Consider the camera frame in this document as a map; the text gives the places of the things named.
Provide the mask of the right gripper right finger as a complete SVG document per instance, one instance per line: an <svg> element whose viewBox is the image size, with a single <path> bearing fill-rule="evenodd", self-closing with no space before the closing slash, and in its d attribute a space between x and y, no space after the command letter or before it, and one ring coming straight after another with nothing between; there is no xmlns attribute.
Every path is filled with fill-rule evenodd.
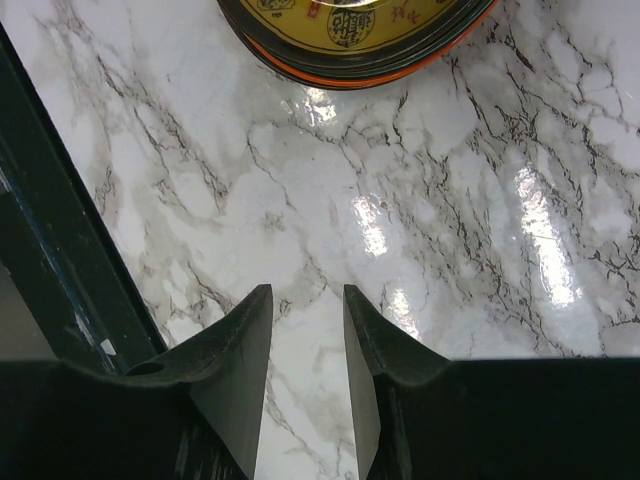
<svg viewBox="0 0 640 480"><path fill-rule="evenodd" d="M449 360L344 289L364 479L635 479L635 358Z"/></svg>

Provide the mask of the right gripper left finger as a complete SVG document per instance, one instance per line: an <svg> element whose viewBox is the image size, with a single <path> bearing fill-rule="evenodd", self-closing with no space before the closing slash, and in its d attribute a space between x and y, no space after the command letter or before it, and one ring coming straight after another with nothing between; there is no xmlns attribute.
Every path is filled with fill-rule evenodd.
<svg viewBox="0 0 640 480"><path fill-rule="evenodd" d="M1 365L5 479L250 479L255 474L273 294L124 376L61 360Z"/></svg>

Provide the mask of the plain yellow plate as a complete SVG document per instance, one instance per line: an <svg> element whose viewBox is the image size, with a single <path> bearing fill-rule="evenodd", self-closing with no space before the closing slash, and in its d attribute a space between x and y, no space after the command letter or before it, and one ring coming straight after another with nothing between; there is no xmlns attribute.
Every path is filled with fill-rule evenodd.
<svg viewBox="0 0 640 480"><path fill-rule="evenodd" d="M414 34L429 33L467 1L233 1L255 20L296 47L328 55L369 53Z"/></svg>

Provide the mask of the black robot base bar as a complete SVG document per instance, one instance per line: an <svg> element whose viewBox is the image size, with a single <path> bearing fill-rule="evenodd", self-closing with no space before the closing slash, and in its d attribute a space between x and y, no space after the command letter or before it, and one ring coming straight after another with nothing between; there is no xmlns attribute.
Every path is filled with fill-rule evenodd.
<svg viewBox="0 0 640 480"><path fill-rule="evenodd" d="M52 353L124 374L167 349L8 34L1 262Z"/></svg>

